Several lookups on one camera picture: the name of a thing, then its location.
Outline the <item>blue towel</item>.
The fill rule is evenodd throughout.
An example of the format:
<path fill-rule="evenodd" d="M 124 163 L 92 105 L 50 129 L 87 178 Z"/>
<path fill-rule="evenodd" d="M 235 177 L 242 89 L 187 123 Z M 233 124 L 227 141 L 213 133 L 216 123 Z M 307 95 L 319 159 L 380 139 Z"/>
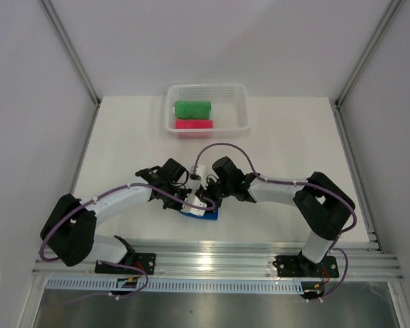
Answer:
<path fill-rule="evenodd" d="M 193 218 L 193 219 L 203 219 L 209 221 L 216 221 L 219 218 L 219 211 L 205 211 L 205 210 L 198 210 L 195 208 L 190 208 L 187 211 L 180 210 L 179 213 L 184 215 L 185 217 Z"/>

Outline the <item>pink towel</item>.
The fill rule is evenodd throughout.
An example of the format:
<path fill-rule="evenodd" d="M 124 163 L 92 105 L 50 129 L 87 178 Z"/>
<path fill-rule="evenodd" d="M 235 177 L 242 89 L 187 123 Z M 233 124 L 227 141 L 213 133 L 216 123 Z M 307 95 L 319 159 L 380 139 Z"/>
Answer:
<path fill-rule="evenodd" d="M 214 123 L 212 120 L 183 120 L 177 119 L 175 123 L 176 129 L 213 129 Z"/>

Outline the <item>green towel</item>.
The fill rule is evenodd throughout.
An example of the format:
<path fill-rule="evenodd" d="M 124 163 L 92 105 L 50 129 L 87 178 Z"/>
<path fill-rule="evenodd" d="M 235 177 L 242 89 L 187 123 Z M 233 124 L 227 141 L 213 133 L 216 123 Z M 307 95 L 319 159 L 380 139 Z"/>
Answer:
<path fill-rule="evenodd" d="M 174 114 L 183 120 L 208 120 L 211 109 L 209 101 L 179 100 L 175 103 Z"/>

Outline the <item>white plastic basket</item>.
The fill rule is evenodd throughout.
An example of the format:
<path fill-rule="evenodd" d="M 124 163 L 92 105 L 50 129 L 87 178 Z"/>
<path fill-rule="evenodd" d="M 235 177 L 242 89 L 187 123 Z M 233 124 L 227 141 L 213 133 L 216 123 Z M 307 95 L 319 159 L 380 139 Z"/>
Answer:
<path fill-rule="evenodd" d="M 239 137 L 250 128 L 247 90 L 240 83 L 172 85 L 164 119 L 179 139 Z"/>

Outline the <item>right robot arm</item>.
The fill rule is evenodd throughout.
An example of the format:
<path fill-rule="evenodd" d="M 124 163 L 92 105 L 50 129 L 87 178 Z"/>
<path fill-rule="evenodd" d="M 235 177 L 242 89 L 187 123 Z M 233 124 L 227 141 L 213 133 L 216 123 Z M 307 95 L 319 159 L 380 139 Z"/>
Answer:
<path fill-rule="evenodd" d="M 216 208 L 223 199 L 234 197 L 240 202 L 273 202 L 299 210 L 311 229 L 298 259 L 299 270 L 305 275 L 322 269 L 323 258 L 355 214 L 354 201 L 321 172 L 303 180 L 279 180 L 255 171 L 244 174 L 227 156 L 216 161 L 212 169 L 217 179 L 200 187 L 196 195 Z"/>

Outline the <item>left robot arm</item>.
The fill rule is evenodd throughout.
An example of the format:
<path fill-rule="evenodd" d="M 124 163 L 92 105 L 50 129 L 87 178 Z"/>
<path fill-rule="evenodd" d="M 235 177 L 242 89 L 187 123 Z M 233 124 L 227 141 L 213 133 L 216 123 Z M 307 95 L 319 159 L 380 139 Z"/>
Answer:
<path fill-rule="evenodd" d="M 135 264 L 133 247 L 121 236 L 97 235 L 97 227 L 152 200 L 161 200 L 164 208 L 180 210 L 187 190 L 176 183 L 187 174 L 179 162 L 168 159 L 162 166 L 139 170 L 125 184 L 100 195 L 61 196 L 40 233 L 39 257 L 44 262 L 60 260 L 67 267 L 85 260 L 110 262 L 117 272 L 128 273 Z"/>

